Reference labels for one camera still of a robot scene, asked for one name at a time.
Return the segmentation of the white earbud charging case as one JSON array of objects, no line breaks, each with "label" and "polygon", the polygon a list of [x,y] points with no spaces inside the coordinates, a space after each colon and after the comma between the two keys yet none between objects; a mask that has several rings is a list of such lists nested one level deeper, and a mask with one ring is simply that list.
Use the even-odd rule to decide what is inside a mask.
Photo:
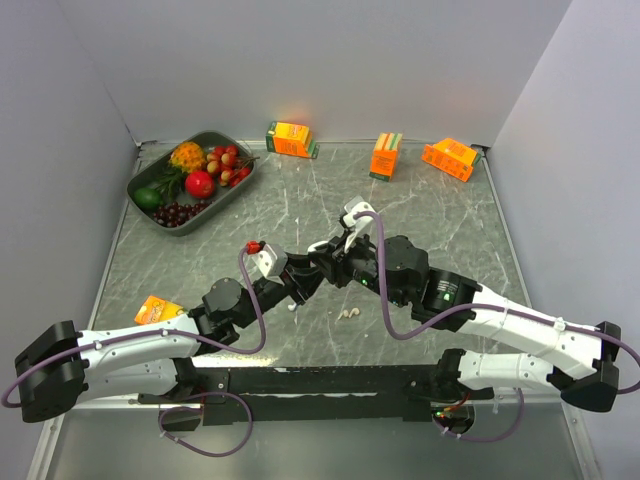
[{"label": "white earbud charging case", "polygon": [[318,241],[315,242],[313,244],[311,244],[308,248],[307,248],[307,252],[308,253],[312,253],[312,252],[316,252],[318,251],[321,247],[325,247],[328,245],[327,241]]}]

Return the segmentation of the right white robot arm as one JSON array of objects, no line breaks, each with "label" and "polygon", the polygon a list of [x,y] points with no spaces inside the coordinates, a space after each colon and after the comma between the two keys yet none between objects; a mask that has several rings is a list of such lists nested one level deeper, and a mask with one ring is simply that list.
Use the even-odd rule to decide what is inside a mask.
[{"label": "right white robot arm", "polygon": [[438,390],[459,398],[467,390],[516,388],[557,391],[582,410],[604,413],[618,395],[615,360],[620,329],[587,326],[519,305],[490,288],[430,266],[426,251],[407,237],[333,238],[308,249],[310,261],[336,287],[355,281],[385,305],[409,306],[425,328],[475,335],[514,348],[512,354],[465,351],[436,375]]}]

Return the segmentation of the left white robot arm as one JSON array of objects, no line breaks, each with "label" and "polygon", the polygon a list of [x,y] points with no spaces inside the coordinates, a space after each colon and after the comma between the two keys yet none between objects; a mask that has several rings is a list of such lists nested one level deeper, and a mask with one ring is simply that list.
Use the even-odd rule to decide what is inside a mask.
[{"label": "left white robot arm", "polygon": [[15,359],[16,382],[4,394],[6,408],[28,424],[67,413],[76,405],[111,396],[149,394],[184,402],[198,387],[193,358],[235,353],[240,330],[286,299],[301,305],[323,281],[307,256],[272,261],[257,255],[260,277],[216,281],[195,308],[158,323],[115,330],[78,330],[71,321],[45,330]]}]

